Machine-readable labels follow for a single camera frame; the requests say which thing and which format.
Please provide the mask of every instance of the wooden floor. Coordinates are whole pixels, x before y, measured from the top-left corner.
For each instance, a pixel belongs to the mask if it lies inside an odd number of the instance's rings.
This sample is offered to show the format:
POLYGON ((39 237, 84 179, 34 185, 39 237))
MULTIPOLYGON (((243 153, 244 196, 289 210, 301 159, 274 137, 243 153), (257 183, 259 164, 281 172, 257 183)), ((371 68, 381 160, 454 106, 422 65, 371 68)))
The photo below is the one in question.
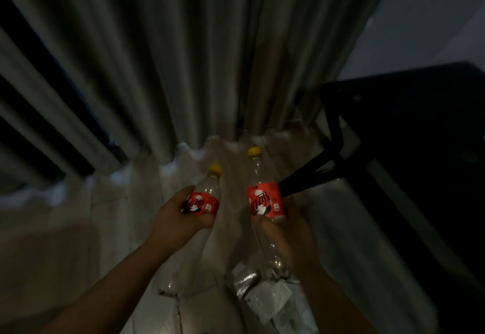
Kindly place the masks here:
MULTIPOLYGON (((247 232, 247 149, 263 148, 276 179, 322 150, 315 132, 209 138, 179 145, 176 159, 153 157, 112 175, 66 179, 44 193, 0 198, 0 332, 31 332, 85 292, 147 237, 154 215, 177 190, 221 165, 221 207, 204 250, 198 290, 178 304, 150 285, 123 333, 244 333, 223 276, 254 247, 247 232)), ((308 214, 321 261, 380 333, 434 332, 436 311, 345 179, 293 196, 308 214)))

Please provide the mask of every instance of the person's right arm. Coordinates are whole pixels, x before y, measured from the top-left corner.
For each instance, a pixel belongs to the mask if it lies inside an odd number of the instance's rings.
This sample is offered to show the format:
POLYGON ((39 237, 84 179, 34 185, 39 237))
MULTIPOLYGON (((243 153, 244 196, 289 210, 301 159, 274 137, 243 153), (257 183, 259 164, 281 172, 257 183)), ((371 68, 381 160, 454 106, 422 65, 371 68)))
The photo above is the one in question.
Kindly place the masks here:
POLYGON ((266 217, 256 217, 256 222, 300 279, 319 331, 329 334, 376 333, 359 309, 322 268, 308 223, 296 208, 289 209, 288 218, 285 225, 276 225, 266 217))

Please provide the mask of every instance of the bottle cap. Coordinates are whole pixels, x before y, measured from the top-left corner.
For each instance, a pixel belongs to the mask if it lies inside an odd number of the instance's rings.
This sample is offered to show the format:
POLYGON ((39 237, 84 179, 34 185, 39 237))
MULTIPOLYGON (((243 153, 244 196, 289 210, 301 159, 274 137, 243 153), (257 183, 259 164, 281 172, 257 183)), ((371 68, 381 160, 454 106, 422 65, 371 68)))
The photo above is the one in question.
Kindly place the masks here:
POLYGON ((260 156, 261 154, 263 154, 263 151, 261 150, 261 148, 259 146, 253 146, 252 148, 250 148, 247 151, 248 157, 257 156, 257 155, 260 156))
POLYGON ((220 177, 222 175, 222 168, 219 164, 214 163, 214 164, 210 165, 209 172, 215 173, 216 175, 218 175, 220 177))

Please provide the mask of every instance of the red label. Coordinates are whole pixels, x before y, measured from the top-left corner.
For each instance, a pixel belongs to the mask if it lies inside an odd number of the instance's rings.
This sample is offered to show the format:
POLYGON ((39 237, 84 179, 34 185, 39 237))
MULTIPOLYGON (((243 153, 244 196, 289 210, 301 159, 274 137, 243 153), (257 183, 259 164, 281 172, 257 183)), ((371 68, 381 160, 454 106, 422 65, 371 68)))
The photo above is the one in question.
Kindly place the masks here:
POLYGON ((194 215, 204 213, 217 215, 217 209, 219 209, 219 200, 214 196, 206 192, 192 192, 187 197, 183 212, 194 215))
POLYGON ((265 215, 269 218, 286 215, 286 208, 277 182, 260 183, 246 190, 251 217, 265 215))

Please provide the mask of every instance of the plastic bottle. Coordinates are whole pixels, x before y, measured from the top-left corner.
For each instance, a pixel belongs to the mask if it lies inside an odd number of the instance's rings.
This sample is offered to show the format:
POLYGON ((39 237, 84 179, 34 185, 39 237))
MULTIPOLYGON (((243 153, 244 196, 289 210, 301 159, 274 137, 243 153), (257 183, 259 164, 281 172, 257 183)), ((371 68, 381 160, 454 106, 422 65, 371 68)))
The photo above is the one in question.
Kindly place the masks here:
MULTIPOLYGON (((264 215, 275 223, 287 221, 286 207, 279 190, 278 182, 271 176, 266 163, 262 158, 261 148, 254 146, 248 150, 251 162, 248 188, 246 195, 249 200, 251 219, 255 215, 264 215)), ((283 260, 274 244, 266 237, 265 233, 253 223, 253 229, 258 243, 263 251, 266 264, 275 270, 280 276, 287 276, 288 271, 284 267, 283 260)))
MULTIPOLYGON (((197 184, 194 191, 187 197, 187 202, 183 205, 181 212, 194 215, 203 213, 217 215, 221 199, 219 188, 221 174, 221 166, 211 165, 207 177, 197 184)), ((174 297, 192 288, 197 267, 211 231, 211 228, 198 231, 182 249, 174 253, 163 264, 159 270, 159 276, 155 280, 156 290, 159 294, 174 297)))

